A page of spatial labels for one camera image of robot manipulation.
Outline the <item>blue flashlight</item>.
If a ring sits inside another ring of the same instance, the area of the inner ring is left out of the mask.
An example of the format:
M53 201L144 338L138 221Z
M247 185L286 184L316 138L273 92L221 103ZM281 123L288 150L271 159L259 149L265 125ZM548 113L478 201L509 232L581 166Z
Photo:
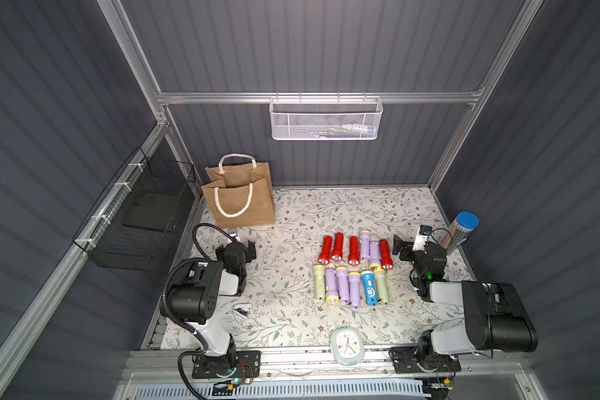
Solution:
M378 291L375 283L374 273L370 270L365 270L361 272L361 277L364 286L367 305L378 305Z

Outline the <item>brown burlap tote bag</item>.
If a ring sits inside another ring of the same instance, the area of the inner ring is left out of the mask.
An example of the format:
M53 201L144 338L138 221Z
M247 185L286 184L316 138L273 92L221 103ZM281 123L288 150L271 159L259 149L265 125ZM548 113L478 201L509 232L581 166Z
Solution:
M207 168L210 183L203 196L220 228L273 225L276 222L273 184L268 163L253 156L229 153Z

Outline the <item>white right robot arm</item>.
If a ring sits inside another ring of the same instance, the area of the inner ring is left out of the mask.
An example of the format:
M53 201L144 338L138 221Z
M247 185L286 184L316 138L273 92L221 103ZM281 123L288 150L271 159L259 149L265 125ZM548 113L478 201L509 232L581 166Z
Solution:
M416 351L421 360L483 351L536 350L537 331L513 285L446 280L447 250L428 235L412 242L394 236L392 255L412 265L410 283L421 300L455 306L463 312L458 325L422 333Z

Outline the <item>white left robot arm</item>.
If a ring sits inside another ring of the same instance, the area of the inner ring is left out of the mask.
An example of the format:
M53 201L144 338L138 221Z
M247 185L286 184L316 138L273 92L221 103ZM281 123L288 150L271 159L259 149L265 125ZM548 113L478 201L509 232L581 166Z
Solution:
M216 249L216 257L205 253L198 241L198 230L211 228L221 233L228 244ZM162 316L195 336L200 347L195 355L227 357L235 352L233 336L215 315L221 297L242 296L247 284L247 265L257 258L256 245L243 243L220 227L199 223L192 230L193 245L199 255L181 260L164 282L159 300Z

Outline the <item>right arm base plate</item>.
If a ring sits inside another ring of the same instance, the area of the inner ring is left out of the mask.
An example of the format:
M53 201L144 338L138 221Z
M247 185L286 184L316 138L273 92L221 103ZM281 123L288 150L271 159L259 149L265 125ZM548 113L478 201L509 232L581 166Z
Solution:
M396 373L459 373L460 362L448 355L421 350L416 345L398 346L388 350Z

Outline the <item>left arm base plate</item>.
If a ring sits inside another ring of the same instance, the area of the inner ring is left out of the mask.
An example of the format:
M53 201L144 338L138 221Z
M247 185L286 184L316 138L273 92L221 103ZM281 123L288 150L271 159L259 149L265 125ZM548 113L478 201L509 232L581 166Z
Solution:
M237 351L221 357L195 356L193 379L257 378L262 353L260 351Z

